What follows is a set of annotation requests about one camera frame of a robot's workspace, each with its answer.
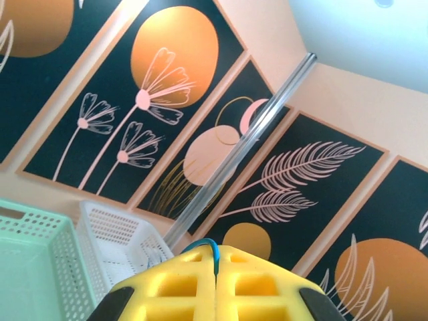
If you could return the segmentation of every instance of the yellow foam block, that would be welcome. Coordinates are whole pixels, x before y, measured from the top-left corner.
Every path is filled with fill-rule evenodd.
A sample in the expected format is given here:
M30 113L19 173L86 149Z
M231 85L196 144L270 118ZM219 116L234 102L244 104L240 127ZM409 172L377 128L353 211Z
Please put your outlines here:
M217 321L313 321L299 289L323 293L319 286L233 247L221 245L220 253Z
M214 321L213 252L197 247L116 284L134 293L119 321Z
M209 245L124 280L134 293L120 321L313 321L299 295L321 288L268 261L220 245L217 285Z

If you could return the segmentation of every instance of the blue cable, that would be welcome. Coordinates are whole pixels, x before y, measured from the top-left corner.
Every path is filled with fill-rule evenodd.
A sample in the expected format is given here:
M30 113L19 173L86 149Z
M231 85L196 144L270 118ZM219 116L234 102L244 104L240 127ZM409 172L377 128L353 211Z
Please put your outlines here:
M201 245L210 245L211 249L213 250L213 258L214 258L214 275L217 279L217 274L219 273L219 264L220 264L220 250L217 243L215 243L212 239L199 239L192 244L189 244L186 246L186 248L181 252L185 253L187 251L190 251L191 249L194 249L195 247L201 246Z

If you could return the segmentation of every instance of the pink flower illustration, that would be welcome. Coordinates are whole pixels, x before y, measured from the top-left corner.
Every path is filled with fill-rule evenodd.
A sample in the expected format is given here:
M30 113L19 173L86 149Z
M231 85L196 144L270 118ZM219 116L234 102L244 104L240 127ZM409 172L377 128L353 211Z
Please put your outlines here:
M117 107L111 107L105 100L96 103L98 95L88 92L82 100L79 111L78 127L74 131L71 139L68 141L66 149L62 153L61 159L58 162L58 165L53 175L52 180L56 181L58 174L60 173L62 163L72 145L76 135L79 130L89 130L97 134L109 135L113 126L108 123L114 120L114 112Z
M141 169L149 169L155 159L148 157L158 151L158 144L163 137L156 137L151 130L142 132L141 122L131 122L126 129L120 144L117 160L104 178L100 188L96 192L99 195L108 179L119 164L128 164Z
M184 67L171 68L175 56L174 52L169 51L165 47L160 48L154 55L148 71L144 75L140 90L135 97L135 105L129 110L128 114L126 114L108 138L106 144L101 148L80 182L79 189L85 187L102 155L106 152L114 137L119 133L119 130L128 122L136 110L147 112L169 125L177 125L179 123L183 112L170 107L184 106L189 102L189 94L191 93L191 88L195 87L195 83L189 81Z

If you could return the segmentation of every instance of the pink flower line drawing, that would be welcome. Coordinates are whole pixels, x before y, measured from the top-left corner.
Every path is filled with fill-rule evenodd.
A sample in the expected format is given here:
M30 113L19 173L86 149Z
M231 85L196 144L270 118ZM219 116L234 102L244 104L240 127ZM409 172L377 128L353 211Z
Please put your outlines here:
M79 130L89 130L97 134L108 135L112 132L113 126L108 125L114 120L114 112L117 107L111 107L105 100L95 104L98 95L88 92L82 100L79 111L78 127L74 131L71 139L68 141L66 149L62 153L61 159L53 175L52 180L56 181L60 173L62 163L67 156L68 150L72 145Z
M85 187L86 182L88 182L90 175L94 171L102 155L106 152L119 130L125 125L127 120L137 109L148 112L155 118L158 118L167 124L177 125L179 123L180 118L183 116L183 112L168 108L168 106L182 106L186 104L189 101L191 88L195 86L195 83L189 82L189 77L186 75L186 71L183 67L178 67L168 71L175 59L175 56L174 52L169 51L165 47L160 48L156 55L154 55L148 71L144 76L141 89L136 95L135 105L122 119L113 134L108 138L106 144L100 150L97 157L94 159L94 162L91 164L84 178L80 182L78 187L79 189L83 189ZM159 64L164 66L164 68L159 74L155 75L153 72L154 66ZM174 81L174 84L171 87L166 87L165 80L170 79Z
M5 0L0 0L0 19L1 19L1 16L3 15L5 2L6 2ZM0 34L0 51L3 51L3 47L7 43L6 50L4 51L4 54L3 54L3 59L0 62L0 73L1 73L1 70L3 70L3 68L5 67L6 61L11 54L14 34L15 34L15 30L13 28L13 21L9 20L6 23L5 29Z
M120 163L140 167L141 169L149 169L153 166L155 159L147 156L153 155L158 151L158 143L163 137L156 137L151 130L145 130L140 134L141 130L141 122L131 122L128 125L116 156L117 161L104 178L96 192L97 195L101 193L104 185Z

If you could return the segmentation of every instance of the basket handle hole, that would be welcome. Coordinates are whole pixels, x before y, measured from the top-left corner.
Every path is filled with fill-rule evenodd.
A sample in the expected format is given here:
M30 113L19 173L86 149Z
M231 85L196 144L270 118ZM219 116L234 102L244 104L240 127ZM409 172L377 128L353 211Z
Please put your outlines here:
M14 211L13 209L8 209L6 207L0 207L0 216L5 216L10 219L22 219L24 215L24 212Z

